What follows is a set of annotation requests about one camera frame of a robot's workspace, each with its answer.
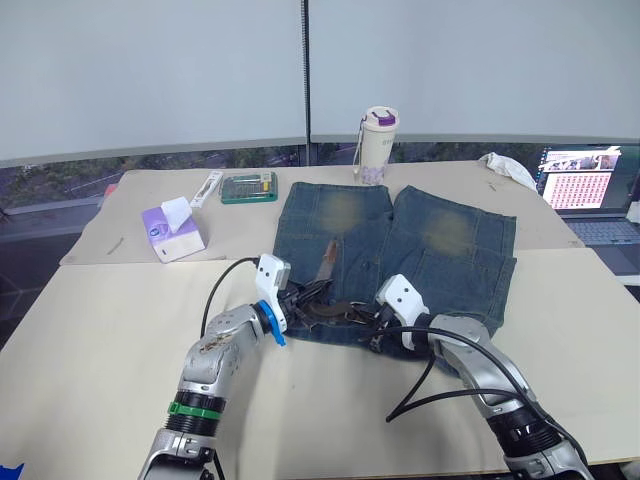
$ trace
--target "laptop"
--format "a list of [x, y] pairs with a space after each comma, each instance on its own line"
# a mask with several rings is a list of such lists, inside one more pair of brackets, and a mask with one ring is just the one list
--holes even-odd
[[625, 217], [640, 194], [640, 145], [544, 149], [538, 193], [618, 276], [640, 273], [640, 226]]

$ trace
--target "purple bottle cap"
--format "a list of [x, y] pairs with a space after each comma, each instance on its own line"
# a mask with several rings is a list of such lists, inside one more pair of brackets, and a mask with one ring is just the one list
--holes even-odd
[[376, 112], [371, 112], [371, 114], [378, 119], [378, 125], [381, 127], [388, 127], [390, 125], [395, 125], [396, 124], [395, 115], [391, 113], [389, 110], [385, 110], [385, 112], [387, 112], [387, 115], [382, 117], [379, 116]]

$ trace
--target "window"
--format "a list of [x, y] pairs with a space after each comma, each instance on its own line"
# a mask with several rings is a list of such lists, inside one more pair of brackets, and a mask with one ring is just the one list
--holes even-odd
[[0, 208], [100, 197], [127, 170], [300, 165], [297, 146], [98, 158], [0, 169]]
[[[495, 152], [517, 160], [535, 176], [540, 157], [547, 146], [540, 143], [394, 143], [389, 163], [477, 160], [486, 153]], [[321, 143], [317, 149], [317, 164], [350, 165], [355, 149], [355, 143]]]

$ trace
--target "laptop screen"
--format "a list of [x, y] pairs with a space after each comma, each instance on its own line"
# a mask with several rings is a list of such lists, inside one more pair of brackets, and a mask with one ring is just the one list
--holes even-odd
[[626, 213], [640, 168], [638, 145], [545, 148], [538, 193], [561, 215]]

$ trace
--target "green ring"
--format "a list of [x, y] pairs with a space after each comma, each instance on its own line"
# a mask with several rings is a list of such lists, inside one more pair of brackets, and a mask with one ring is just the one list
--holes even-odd
[[189, 407], [182, 405], [178, 402], [171, 402], [169, 404], [170, 415], [191, 415], [193, 417], [208, 418], [209, 420], [219, 420], [220, 413], [214, 410], [207, 410], [206, 408]]

